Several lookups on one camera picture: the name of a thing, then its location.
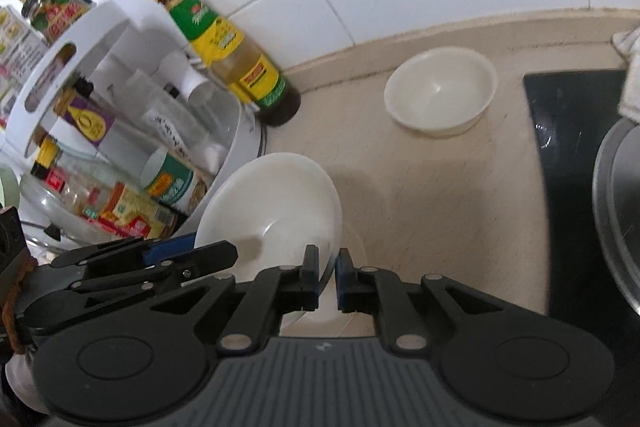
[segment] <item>gray ridged panel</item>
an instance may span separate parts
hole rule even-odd
[[[50,423],[50,427],[70,425],[60,420]],[[375,338],[276,338],[258,355],[223,361],[194,400],[165,418],[140,425],[497,427],[508,424],[468,409],[446,391],[429,363],[390,355]],[[572,425],[600,424],[585,419]]]

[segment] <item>countertop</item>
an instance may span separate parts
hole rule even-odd
[[[464,45],[483,50],[472,36]],[[326,170],[342,204],[342,245],[356,265],[391,269],[407,282],[441,273],[545,313],[548,222],[522,77],[624,63],[606,42],[505,45],[485,54],[498,89],[461,136],[431,139],[395,123],[383,104],[387,71],[305,92],[297,115],[269,130],[267,152],[300,153]],[[343,334],[370,334],[367,319],[357,317]]]

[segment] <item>screw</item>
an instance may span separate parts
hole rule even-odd
[[[396,338],[396,346],[408,351],[417,351],[427,345],[427,339],[421,335],[400,335]]]
[[[251,337],[244,333],[231,333],[220,339],[220,346],[230,351],[240,351],[246,349],[252,344]]]

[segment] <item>towel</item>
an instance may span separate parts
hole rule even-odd
[[[640,28],[616,33],[611,41],[616,51],[629,63],[618,113],[640,123]]]

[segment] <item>bowl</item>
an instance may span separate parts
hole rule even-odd
[[[271,153],[234,172],[213,195],[196,232],[195,247],[226,239],[238,261],[222,274],[236,282],[260,270],[302,264],[306,245],[316,245],[320,290],[334,270],[342,237],[342,208],[331,178],[313,160]],[[285,328],[303,312],[285,315]]]
[[[385,86],[385,108],[398,123],[431,136],[470,129],[495,94],[498,74],[484,55],[434,48],[404,62]]]

